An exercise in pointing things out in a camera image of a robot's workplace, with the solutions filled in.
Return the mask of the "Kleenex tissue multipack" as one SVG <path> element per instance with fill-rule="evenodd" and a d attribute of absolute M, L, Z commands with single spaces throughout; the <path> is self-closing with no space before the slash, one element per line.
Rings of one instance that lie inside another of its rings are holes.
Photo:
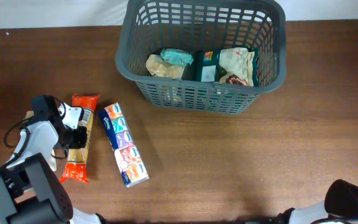
<path fill-rule="evenodd" d="M 113 103 L 99 110 L 98 116 L 111 144 L 124 185 L 129 188 L 149 179 L 146 166 L 134 143 L 119 103 Z"/>

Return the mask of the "orange spaghetti packet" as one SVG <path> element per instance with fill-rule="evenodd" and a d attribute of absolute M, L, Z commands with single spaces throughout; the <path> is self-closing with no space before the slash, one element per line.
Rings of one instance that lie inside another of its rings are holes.
<path fill-rule="evenodd" d="M 78 126 L 81 128 L 86 128 L 87 140 L 84 147 L 80 149 L 69 149 L 65 170 L 62 174 L 62 177 L 60 178 L 61 183 L 68 179 L 73 179 L 86 184 L 89 183 L 86 171 L 86 163 L 90 149 L 94 112 L 96 110 L 98 100 L 99 95 L 79 96 L 75 94 L 72 96 L 72 105 L 80 106 L 84 110 L 83 117 L 79 120 Z"/>

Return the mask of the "beige paper pouch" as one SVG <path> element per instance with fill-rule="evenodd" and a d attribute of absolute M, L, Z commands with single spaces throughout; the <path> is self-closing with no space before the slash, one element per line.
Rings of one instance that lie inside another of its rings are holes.
<path fill-rule="evenodd" d="M 146 69 L 152 76 L 177 79 L 181 78 L 185 67 L 172 65 L 162 59 L 161 56 L 152 54 L 145 63 Z"/>
<path fill-rule="evenodd" d="M 30 118 L 32 116 L 34 116 L 34 112 L 33 111 L 27 111 L 24 119 Z M 50 156 L 50 159 L 48 161 L 48 164 L 49 164 L 51 170 L 53 172 L 56 172 L 57 171 L 57 160 L 56 160 L 56 158 L 54 158 L 54 156 L 55 156 L 55 151 L 54 151 L 54 149 L 52 149 L 51 150 L 51 156 Z"/>

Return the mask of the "teal torn wrapper piece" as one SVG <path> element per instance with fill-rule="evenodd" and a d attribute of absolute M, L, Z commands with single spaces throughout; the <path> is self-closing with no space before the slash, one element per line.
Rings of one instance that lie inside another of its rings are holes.
<path fill-rule="evenodd" d="M 160 56 L 172 65 L 187 66 L 193 63 L 192 54 L 179 49 L 163 49 Z"/>

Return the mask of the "grey plastic basket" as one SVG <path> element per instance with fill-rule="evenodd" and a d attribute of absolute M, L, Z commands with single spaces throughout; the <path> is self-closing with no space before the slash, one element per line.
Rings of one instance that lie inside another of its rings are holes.
<path fill-rule="evenodd" d="M 154 77 L 145 66 L 162 49 L 196 55 L 234 47 L 258 51 L 255 85 L 199 82 L 194 65 L 180 79 Z M 130 0 L 116 67 L 153 105 L 239 114 L 284 82 L 285 59 L 285 13 L 275 1 Z"/>

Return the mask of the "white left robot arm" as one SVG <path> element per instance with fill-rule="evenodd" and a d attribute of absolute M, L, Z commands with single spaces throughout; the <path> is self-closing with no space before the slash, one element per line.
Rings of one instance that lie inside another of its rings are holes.
<path fill-rule="evenodd" d="M 79 124 L 84 108 L 50 95 L 40 95 L 31 104 L 32 111 L 14 125 L 21 138 L 0 167 L 0 222 L 105 223 L 98 213 L 74 208 L 55 175 L 54 150 L 86 146 L 87 128 Z"/>

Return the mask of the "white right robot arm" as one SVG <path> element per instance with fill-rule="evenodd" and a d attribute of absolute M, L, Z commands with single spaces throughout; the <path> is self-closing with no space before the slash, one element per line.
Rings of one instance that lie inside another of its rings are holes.
<path fill-rule="evenodd" d="M 338 179 L 329 187 L 323 202 L 289 208 L 277 219 L 284 224 L 358 223 L 358 186 Z"/>

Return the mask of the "green Nescafe coffee bag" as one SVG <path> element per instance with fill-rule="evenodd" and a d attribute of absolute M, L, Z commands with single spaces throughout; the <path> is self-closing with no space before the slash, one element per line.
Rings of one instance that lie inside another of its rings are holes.
<path fill-rule="evenodd" d="M 196 54 L 194 80 L 257 87 L 258 62 L 258 49 L 234 47 L 200 51 Z"/>

